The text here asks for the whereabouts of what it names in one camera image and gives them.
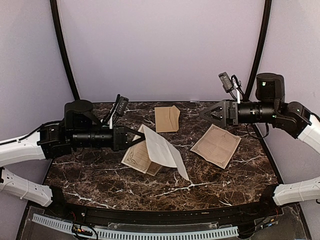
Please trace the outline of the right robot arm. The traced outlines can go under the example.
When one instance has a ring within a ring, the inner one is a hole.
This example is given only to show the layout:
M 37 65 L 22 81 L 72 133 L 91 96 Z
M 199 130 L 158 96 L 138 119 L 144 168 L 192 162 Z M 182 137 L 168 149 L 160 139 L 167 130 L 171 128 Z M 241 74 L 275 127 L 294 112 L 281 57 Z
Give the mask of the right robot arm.
M 219 74 L 226 93 L 237 91 L 232 100 L 222 100 L 199 113 L 199 116 L 217 127 L 238 124 L 264 123 L 281 129 L 320 151 L 320 118 L 297 101 L 285 102 L 285 79 L 276 73 L 259 73 L 256 76 L 256 102 L 240 99 L 241 87 L 236 76 L 226 72 Z M 265 188 L 255 213 L 266 217 L 276 206 L 309 200 L 319 201 L 320 179 L 300 181 L 291 184 L 269 185 Z

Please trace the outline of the beige ornate letter sheet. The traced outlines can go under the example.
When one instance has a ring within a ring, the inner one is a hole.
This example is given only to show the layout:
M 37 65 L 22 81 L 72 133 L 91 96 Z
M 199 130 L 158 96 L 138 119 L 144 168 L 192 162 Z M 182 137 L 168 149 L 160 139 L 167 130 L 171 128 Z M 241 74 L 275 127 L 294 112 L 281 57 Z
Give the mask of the beige ornate letter sheet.
M 128 148 L 122 164 L 151 176 L 155 176 L 161 167 L 176 168 L 181 177 L 190 180 L 179 150 L 144 124 L 138 131 L 145 135 L 145 140 Z

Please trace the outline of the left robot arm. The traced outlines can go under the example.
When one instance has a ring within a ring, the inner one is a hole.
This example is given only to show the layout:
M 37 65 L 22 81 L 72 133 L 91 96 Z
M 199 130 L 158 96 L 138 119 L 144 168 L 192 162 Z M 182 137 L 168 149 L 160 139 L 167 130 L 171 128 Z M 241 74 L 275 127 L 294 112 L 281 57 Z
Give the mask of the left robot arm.
M 113 116 L 121 117 L 129 100 L 120 95 L 102 120 L 93 113 L 93 103 L 74 100 L 64 106 L 64 118 L 47 122 L 31 133 L 0 143 L 0 190 L 43 207 L 60 218 L 71 213 L 59 187 L 41 185 L 7 169 L 8 165 L 30 160 L 53 160 L 79 148 L 126 150 L 145 140 L 145 135 L 126 126 L 114 126 Z

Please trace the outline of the brown paper envelope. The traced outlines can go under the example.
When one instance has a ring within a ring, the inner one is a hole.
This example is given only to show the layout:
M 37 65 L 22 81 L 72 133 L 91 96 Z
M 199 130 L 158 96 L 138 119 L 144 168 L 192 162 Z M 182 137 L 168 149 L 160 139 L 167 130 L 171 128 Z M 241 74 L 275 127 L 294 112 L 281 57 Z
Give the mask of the brown paper envelope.
M 171 133 L 179 130 L 180 110 L 175 105 L 155 107 L 154 114 L 157 133 Z

